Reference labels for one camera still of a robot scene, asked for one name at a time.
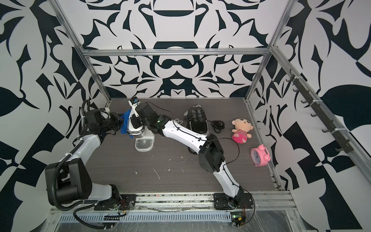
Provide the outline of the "white coffee machine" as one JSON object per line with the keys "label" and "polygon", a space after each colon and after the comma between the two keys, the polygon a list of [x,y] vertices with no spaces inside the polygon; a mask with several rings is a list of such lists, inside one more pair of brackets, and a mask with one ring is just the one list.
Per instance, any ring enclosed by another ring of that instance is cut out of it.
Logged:
{"label": "white coffee machine", "polygon": [[155,142],[155,135],[146,127],[140,126],[135,128],[131,118],[135,116],[133,112],[130,112],[128,125],[127,125],[127,133],[135,138],[135,148],[139,152],[149,152],[154,147]]}

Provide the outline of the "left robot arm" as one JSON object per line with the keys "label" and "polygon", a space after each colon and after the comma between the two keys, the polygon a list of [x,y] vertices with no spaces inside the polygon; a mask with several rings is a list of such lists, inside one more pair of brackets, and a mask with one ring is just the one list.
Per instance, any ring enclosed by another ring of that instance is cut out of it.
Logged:
{"label": "left robot arm", "polygon": [[123,118],[108,108],[91,109],[89,100],[82,103],[81,117],[83,126],[75,139],[76,146],[45,169],[48,201],[60,211],[90,202],[109,207],[121,201],[115,185],[92,182],[86,164],[105,137],[121,129]]}

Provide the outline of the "blue cleaning cloth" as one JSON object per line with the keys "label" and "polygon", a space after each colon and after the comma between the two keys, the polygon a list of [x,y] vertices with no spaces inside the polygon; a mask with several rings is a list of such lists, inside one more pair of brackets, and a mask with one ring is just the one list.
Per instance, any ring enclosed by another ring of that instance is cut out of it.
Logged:
{"label": "blue cleaning cloth", "polygon": [[129,109],[125,113],[119,114],[120,117],[123,119],[123,124],[120,128],[120,133],[121,134],[127,134],[127,127],[128,127],[128,123],[129,123],[129,119],[130,119],[130,113],[131,113],[131,110]]}

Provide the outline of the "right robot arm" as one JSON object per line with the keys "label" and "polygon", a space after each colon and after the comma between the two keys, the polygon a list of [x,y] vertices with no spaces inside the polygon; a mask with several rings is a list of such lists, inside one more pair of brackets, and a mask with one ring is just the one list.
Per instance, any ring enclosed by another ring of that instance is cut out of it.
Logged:
{"label": "right robot arm", "polygon": [[227,199],[235,205],[242,201],[244,189],[233,178],[225,161],[224,151],[214,134],[203,135],[178,124],[171,117],[158,115],[151,103],[134,103],[131,105],[136,117],[152,133],[174,139],[196,152],[202,169],[212,173],[223,188]]}

